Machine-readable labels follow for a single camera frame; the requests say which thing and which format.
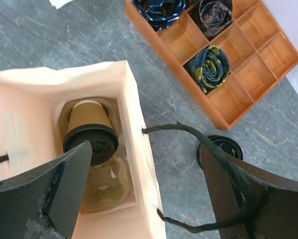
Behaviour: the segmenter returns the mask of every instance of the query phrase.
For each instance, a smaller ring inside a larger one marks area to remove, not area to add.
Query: cup lid
[[[67,152],[87,140],[93,149],[91,166],[109,160],[119,145],[117,134],[112,128],[102,124],[86,124],[66,134],[63,150]]]

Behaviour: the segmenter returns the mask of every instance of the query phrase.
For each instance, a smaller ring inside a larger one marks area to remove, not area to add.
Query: white paper
[[[49,1],[56,9],[60,9],[62,6],[74,0],[49,0]]]

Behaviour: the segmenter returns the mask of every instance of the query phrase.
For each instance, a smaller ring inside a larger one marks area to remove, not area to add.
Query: tape
[[[6,133],[6,152],[9,157],[10,177],[33,168],[31,150],[27,137],[25,117],[15,114],[2,114]]]

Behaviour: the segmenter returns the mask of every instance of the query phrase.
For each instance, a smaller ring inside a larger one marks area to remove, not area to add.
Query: twisted rope handle
[[[204,231],[217,230],[220,228],[230,227],[236,224],[243,223],[255,210],[257,196],[256,192],[248,180],[247,176],[241,172],[241,169],[233,163],[230,158],[219,149],[208,137],[202,134],[197,129],[180,124],[163,124],[142,129],[144,134],[148,134],[160,130],[182,130],[194,135],[211,153],[211,155],[218,161],[221,168],[228,174],[234,186],[244,195],[245,201],[234,217],[216,223],[204,224],[200,226],[190,226],[175,219],[165,217],[163,213],[157,209],[159,217],[167,223],[182,227],[191,233],[200,233]]]

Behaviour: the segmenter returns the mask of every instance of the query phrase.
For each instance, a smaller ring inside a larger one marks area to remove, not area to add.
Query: dark blue tie
[[[186,0],[133,0],[154,30],[170,27],[185,10]]]

